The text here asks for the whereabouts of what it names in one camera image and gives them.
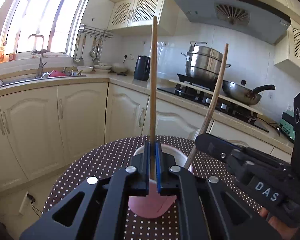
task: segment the sink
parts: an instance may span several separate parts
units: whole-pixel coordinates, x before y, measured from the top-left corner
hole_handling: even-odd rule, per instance
[[[13,80],[10,80],[10,81],[4,81],[4,82],[3,82],[3,85],[0,86],[0,87],[9,86],[9,85],[12,85],[12,84],[24,83],[24,82],[28,82],[28,81],[36,82],[36,81],[39,81],[39,80],[45,80],[45,79],[54,79],[54,78],[76,78],[76,77],[85,77],[85,76],[86,76],[86,75],[70,76],[70,74],[69,74],[69,75],[67,75],[67,76],[62,76],[62,77],[46,77],[46,78],[26,77],[26,78],[13,79]]]

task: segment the frying pan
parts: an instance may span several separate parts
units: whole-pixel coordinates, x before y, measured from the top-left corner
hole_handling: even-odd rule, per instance
[[[254,90],[245,87],[246,81],[242,80],[241,85],[236,84],[231,81],[223,80],[222,89],[227,96],[238,100],[248,106],[253,106],[259,103],[261,95],[259,94],[265,90],[275,90],[274,85],[265,85],[261,87],[256,87]]]

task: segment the stainless steel pot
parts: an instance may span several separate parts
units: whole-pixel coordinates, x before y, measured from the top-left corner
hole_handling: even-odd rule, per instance
[[[253,106],[259,103],[261,99],[261,95],[259,94],[260,92],[265,90],[275,90],[274,85],[265,85],[256,87],[254,90],[251,90],[246,88],[245,84],[245,80],[241,81],[241,85],[224,80],[222,82],[222,89],[227,96],[249,106]]]
[[[203,46],[203,44],[205,45],[207,43],[191,41],[191,46],[187,54],[182,53],[182,55],[187,58],[186,75],[208,82],[216,82],[220,72],[223,54],[215,49]]]

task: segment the kitchen faucet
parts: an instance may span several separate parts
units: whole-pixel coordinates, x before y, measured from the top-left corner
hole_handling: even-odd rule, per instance
[[[43,35],[39,35],[39,34],[31,34],[31,35],[28,37],[28,39],[29,39],[30,37],[41,37],[41,38],[42,38],[42,48],[41,48],[41,50],[40,50],[40,63],[39,63],[39,67],[38,67],[38,71],[39,71],[38,76],[39,76],[39,77],[42,77],[43,66],[46,64],[46,62],[45,62],[44,64],[42,63],[43,54],[46,53],[46,50],[43,49],[44,36],[43,36]]]

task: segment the wooden board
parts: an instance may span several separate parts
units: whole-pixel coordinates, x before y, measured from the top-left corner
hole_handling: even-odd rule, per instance
[[[210,91],[210,90],[207,90],[207,89],[204,89],[204,88],[201,88],[201,87],[197,87],[197,86],[190,85],[190,84],[187,84],[187,83],[184,83],[184,82],[180,82],[180,81],[176,81],[176,80],[169,80],[169,81],[170,81],[170,82],[173,82],[173,83],[176,83],[176,84],[180,84],[180,85],[182,85],[182,86],[186,86],[186,87],[193,88],[193,89],[195,89],[195,90],[199,90],[199,91],[208,93],[208,94],[210,94],[210,95],[213,95],[213,91]],[[226,101],[228,101],[228,102],[234,103],[234,104],[236,104],[236,105],[238,105],[238,106],[242,106],[242,107],[244,107],[245,109],[248,109],[248,110],[250,110],[250,111],[252,111],[252,112],[254,112],[254,113],[257,113],[257,114],[259,114],[259,115],[263,115],[262,112],[260,112],[259,110],[255,109],[255,108],[253,108],[253,107],[251,107],[251,106],[248,106],[248,105],[246,105],[246,104],[244,104],[244,103],[241,103],[241,102],[239,102],[239,101],[237,101],[237,100],[234,100],[233,98],[230,98],[230,97],[227,97],[227,96],[224,96],[224,95],[220,95],[220,94],[219,94],[219,98],[221,98],[221,99],[223,99],[223,100],[226,100]]]

